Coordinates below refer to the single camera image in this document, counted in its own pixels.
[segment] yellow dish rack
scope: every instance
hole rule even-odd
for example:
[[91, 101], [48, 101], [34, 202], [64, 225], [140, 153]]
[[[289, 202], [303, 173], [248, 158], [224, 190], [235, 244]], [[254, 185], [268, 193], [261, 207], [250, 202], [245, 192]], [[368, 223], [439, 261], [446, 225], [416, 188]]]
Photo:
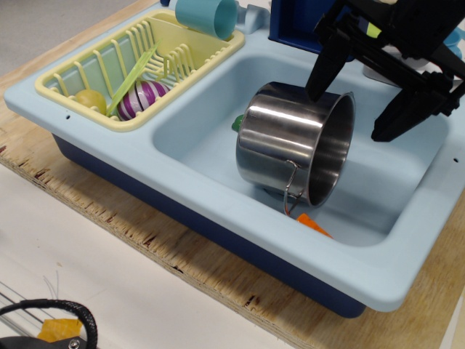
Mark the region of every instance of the yellow dish rack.
[[[141, 78], [159, 81], [171, 90], [149, 108], [134, 119], [120, 121], [116, 110], [107, 117], [96, 108], [76, 102], [77, 92], [93, 89], [105, 97], [107, 105], [111, 104], [138, 59], [155, 43], [158, 45], [155, 54]], [[154, 117], [244, 43], [240, 31], [220, 40], [179, 24], [171, 10], [157, 9], [42, 74], [35, 88], [40, 95], [108, 129], [130, 131]]]

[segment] toy sink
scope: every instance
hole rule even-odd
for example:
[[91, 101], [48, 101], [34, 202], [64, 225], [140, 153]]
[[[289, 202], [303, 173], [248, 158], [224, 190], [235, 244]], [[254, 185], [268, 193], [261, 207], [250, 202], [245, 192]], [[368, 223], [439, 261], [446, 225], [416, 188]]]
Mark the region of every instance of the toy sink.
[[[107, 69], [109, 82], [87, 74], [95, 80], [88, 84], [109, 102], [107, 85], [114, 90], [124, 80], [115, 47], [121, 47], [128, 73], [150, 45], [141, 41], [142, 48], [131, 49], [127, 32], [153, 18], [179, 25], [156, 4], [10, 88], [7, 105], [48, 129], [68, 158], [336, 313], [355, 317], [366, 306], [400, 307], [465, 186], [464, 107], [450, 118], [431, 117], [390, 143], [375, 143], [373, 122], [398, 89], [364, 77], [359, 62], [347, 63], [329, 89], [353, 92], [357, 106], [344, 171], [327, 202], [318, 208], [299, 204], [293, 212], [306, 212], [331, 239], [284, 215], [282, 196], [245, 182], [236, 168], [235, 118], [270, 81], [304, 86], [317, 58], [270, 41], [267, 24], [246, 35], [235, 31], [214, 42], [213, 52], [201, 48], [201, 64], [181, 81], [157, 75], [174, 81], [165, 96], [171, 97], [133, 122], [106, 119], [66, 96], [86, 87], [73, 62], [84, 70], [98, 65], [98, 51], [104, 66], [118, 68]], [[157, 29], [150, 31], [159, 40]], [[188, 47], [212, 40], [187, 36]], [[160, 39], [165, 45], [175, 40]]]

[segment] green utensil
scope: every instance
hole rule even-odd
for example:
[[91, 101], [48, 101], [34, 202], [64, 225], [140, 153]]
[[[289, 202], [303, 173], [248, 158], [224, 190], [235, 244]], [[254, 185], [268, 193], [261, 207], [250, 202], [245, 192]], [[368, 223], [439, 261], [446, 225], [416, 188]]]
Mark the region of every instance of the green utensil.
[[120, 103], [124, 95], [129, 91], [131, 86], [134, 84], [134, 82], [137, 80], [139, 75], [142, 73], [142, 71], [144, 70], [150, 58], [155, 54], [155, 51], [157, 50], [159, 43], [160, 42], [157, 42], [155, 45], [153, 45], [151, 49], [149, 49], [148, 51], [145, 51], [142, 54], [142, 56], [140, 56], [135, 66], [131, 69], [128, 76], [124, 79], [123, 83], [121, 84], [121, 86], [118, 88], [118, 90], [114, 94], [111, 100], [111, 104], [107, 109], [107, 116], [111, 116], [111, 113], [116, 108], [118, 103]]

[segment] teal cup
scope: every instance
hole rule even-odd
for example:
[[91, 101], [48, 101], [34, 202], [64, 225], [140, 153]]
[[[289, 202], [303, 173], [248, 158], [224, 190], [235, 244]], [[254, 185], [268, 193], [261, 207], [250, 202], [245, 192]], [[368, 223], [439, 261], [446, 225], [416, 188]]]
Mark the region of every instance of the teal cup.
[[234, 0], [178, 0], [174, 12], [179, 23], [221, 40], [231, 35], [238, 19]]

